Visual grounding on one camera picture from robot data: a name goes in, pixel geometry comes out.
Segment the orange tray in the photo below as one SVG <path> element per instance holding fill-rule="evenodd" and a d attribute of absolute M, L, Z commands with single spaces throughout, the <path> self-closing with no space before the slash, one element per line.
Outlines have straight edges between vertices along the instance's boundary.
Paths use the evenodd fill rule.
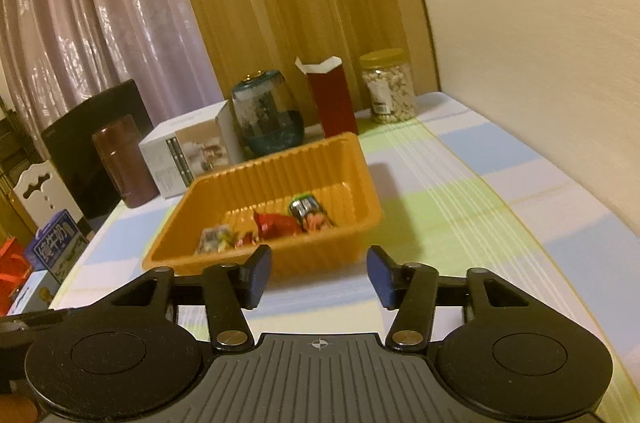
<path fill-rule="evenodd" d="M 171 266 L 198 275 L 217 263 L 243 263 L 256 246 L 195 255 L 204 228 L 229 225 L 257 233 L 253 213 L 287 213 L 294 196 L 312 193 L 335 228 L 265 241 L 273 251 L 271 277 L 311 275 L 360 260 L 366 232 L 380 223 L 382 209 L 356 135 L 346 132 L 249 161 L 196 179 L 169 217 L 144 269 Z"/>

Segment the plaid tablecloth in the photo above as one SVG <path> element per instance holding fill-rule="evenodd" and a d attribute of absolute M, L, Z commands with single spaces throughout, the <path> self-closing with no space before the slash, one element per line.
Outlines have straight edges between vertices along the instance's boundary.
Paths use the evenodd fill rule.
<path fill-rule="evenodd" d="M 384 220 L 375 241 L 399 262 L 442 275 L 487 267 L 603 340 L 614 377 L 598 414 L 640 421 L 640 244 L 613 213 L 540 154 L 443 93 L 418 97 L 417 118 L 379 126 L 360 120 L 360 143 Z M 54 301 L 79 307 L 143 273 L 140 263 L 178 199 L 119 206 Z M 246 313 L 252 332 L 385 334 L 380 308 L 357 265 L 268 289 Z M 433 339 L 462 323 L 438 308 Z M 208 337 L 204 310 L 180 324 Z"/>

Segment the gray ribbed plate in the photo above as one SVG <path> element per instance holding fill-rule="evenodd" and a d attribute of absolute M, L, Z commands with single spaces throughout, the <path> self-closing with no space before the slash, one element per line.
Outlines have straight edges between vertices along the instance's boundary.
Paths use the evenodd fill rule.
<path fill-rule="evenodd" d="M 62 423 L 48 416 L 44 423 Z M 140 423 L 488 423 L 455 401 L 417 356 L 373 334 L 264 335 L 215 359 L 184 398 Z M 575 423 L 596 423 L 587 415 Z"/>

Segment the black monitor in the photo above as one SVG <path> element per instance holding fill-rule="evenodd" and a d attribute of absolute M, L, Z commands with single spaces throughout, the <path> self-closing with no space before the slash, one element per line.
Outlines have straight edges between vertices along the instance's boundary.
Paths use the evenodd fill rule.
<path fill-rule="evenodd" d="M 42 131 L 53 165 L 87 219 L 108 215 L 120 200 L 91 136 L 127 114 L 143 137 L 153 129 L 133 80 L 92 96 Z"/>

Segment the jar of nuts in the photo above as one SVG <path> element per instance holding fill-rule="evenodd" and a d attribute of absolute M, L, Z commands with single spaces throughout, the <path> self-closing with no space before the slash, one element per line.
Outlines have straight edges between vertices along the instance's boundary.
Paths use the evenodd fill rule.
<path fill-rule="evenodd" d="M 360 57 L 362 80 L 371 95 L 371 119 L 392 124 L 415 116 L 411 65 L 402 48 L 381 49 Z"/>

